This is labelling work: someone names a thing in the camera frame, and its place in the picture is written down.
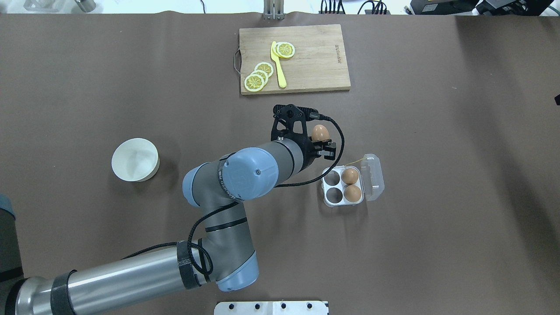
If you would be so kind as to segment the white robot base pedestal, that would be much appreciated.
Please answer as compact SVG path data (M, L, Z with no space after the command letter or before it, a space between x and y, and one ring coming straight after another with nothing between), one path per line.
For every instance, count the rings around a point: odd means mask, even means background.
M223 301L214 315L329 315L327 301Z

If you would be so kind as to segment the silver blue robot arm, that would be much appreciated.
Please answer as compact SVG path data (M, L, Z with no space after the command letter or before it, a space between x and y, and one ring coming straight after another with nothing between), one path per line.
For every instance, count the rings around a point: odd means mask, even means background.
M112 156L130 138L146 138L160 166L144 182L112 170ZM65 313L98 315L133 308L136 315L214 310L215 283L186 289L176 247L132 257L141 249L186 241L203 214L182 191L191 169L225 154L270 142L268 133L194 136L170 133L2 132L1 194L12 205L24 281L13 315L50 315L51 290L67 279Z

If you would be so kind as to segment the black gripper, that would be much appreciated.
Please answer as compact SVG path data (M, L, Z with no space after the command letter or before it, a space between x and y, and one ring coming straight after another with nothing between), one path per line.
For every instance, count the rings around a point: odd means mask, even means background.
M320 157L326 160L336 159L336 142L330 138L326 140L311 140L311 137L296 136L295 143L298 144L303 157L300 171L306 169L315 159Z

